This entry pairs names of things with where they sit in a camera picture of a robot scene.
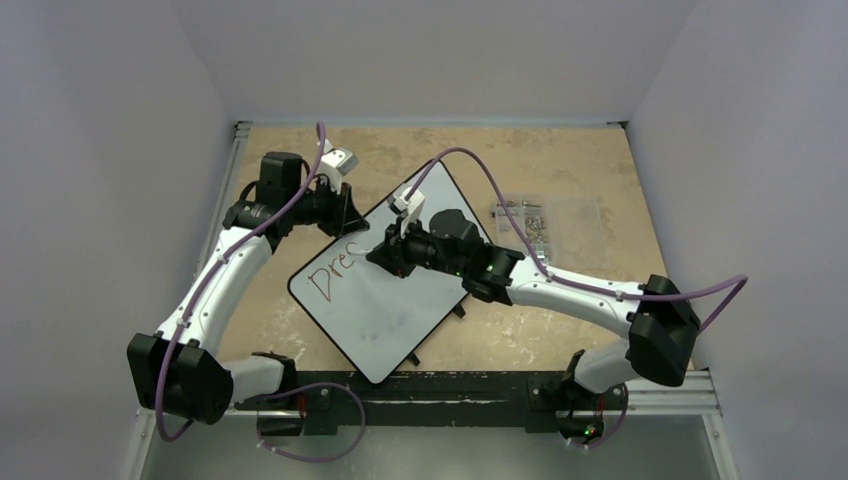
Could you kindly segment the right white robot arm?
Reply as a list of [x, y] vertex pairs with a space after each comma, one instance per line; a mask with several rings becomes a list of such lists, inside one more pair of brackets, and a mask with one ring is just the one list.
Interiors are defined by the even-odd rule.
[[542, 308], [618, 335], [604, 347], [573, 355], [561, 392], [576, 407], [633, 379], [681, 386], [701, 327], [665, 277], [615, 282], [555, 268], [541, 271], [523, 253], [484, 240], [457, 209], [437, 213], [427, 227], [396, 221], [366, 258], [399, 278], [416, 268], [453, 275], [480, 301]]

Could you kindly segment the white whiteboard black frame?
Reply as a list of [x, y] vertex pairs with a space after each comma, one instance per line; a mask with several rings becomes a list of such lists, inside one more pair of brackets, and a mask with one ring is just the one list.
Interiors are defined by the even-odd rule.
[[396, 216], [381, 198], [364, 214], [367, 231], [331, 242], [288, 281], [292, 298], [371, 383], [386, 380], [468, 296], [457, 276], [417, 267], [389, 274], [346, 249], [384, 239]]

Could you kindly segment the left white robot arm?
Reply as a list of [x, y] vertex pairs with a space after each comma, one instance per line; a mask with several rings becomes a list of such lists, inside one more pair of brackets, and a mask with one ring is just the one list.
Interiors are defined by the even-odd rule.
[[261, 397], [284, 409], [297, 399], [293, 359], [274, 353], [220, 362], [216, 355], [236, 306], [256, 274], [296, 226], [341, 238], [368, 229], [344, 176], [358, 163], [332, 147], [310, 170], [298, 154], [269, 152], [257, 180], [228, 209], [214, 252], [176, 310], [152, 335], [127, 347], [141, 407], [212, 425], [233, 404]]

